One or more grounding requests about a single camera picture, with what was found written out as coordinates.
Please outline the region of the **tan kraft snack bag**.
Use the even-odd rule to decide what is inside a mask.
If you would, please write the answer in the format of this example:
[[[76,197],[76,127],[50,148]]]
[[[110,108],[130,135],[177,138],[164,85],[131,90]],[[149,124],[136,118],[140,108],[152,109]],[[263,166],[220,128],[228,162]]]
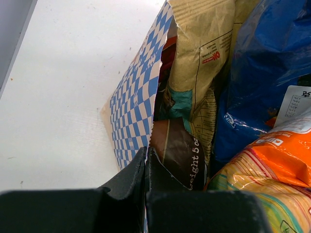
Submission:
[[[220,94],[237,33],[255,0],[172,0],[176,51],[160,113],[181,117],[185,128],[211,155]]]

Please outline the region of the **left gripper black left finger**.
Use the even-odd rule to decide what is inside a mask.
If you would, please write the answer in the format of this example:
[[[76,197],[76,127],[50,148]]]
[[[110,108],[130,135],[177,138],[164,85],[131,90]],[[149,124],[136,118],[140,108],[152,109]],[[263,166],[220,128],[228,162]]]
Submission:
[[[98,188],[7,191],[2,233],[142,233],[146,147]]]

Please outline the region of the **blue Doritos bag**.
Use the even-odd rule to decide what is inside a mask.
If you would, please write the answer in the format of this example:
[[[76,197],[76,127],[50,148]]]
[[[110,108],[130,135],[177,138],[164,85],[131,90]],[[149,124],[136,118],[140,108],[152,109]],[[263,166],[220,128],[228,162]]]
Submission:
[[[211,174],[273,128],[290,85],[310,84],[310,1],[261,0],[237,33],[219,101]]]

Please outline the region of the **blue checkered paper bag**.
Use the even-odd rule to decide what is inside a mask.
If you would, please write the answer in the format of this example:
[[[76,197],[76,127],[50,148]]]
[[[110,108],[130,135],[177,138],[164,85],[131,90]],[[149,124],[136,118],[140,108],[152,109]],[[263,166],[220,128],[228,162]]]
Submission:
[[[141,147],[149,145],[161,54],[172,20],[173,8],[165,1],[139,51],[101,109],[119,170],[129,165]]]

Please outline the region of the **colourful Fox's candy bag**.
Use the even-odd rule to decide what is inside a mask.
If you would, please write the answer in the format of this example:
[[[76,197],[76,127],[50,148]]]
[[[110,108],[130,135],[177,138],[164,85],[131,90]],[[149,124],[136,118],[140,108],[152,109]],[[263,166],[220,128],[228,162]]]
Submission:
[[[275,233],[309,233],[311,116],[303,114],[284,122],[249,144],[207,187],[254,193]]]

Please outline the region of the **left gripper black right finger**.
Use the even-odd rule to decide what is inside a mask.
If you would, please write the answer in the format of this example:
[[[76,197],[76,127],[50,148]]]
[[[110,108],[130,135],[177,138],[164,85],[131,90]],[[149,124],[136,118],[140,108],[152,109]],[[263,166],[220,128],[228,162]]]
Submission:
[[[150,233],[270,233],[259,199],[245,191],[189,191],[148,152]]]

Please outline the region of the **pink hand cooked chips bag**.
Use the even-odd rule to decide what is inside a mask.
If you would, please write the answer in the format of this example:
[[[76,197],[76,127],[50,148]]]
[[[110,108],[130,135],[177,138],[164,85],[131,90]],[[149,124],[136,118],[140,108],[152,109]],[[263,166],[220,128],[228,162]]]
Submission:
[[[172,67],[175,57],[176,43],[177,43],[177,36],[174,36],[169,38],[166,44],[164,45],[161,53],[162,65],[160,68],[160,72],[164,72],[165,70]]]

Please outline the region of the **brown Kettle chips bag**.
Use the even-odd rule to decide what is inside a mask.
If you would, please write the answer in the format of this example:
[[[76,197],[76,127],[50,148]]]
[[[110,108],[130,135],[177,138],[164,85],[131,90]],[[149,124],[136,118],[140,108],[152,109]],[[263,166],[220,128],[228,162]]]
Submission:
[[[200,141],[185,129],[181,117],[155,121],[150,146],[162,165],[187,189],[204,189],[207,183],[204,150]]]

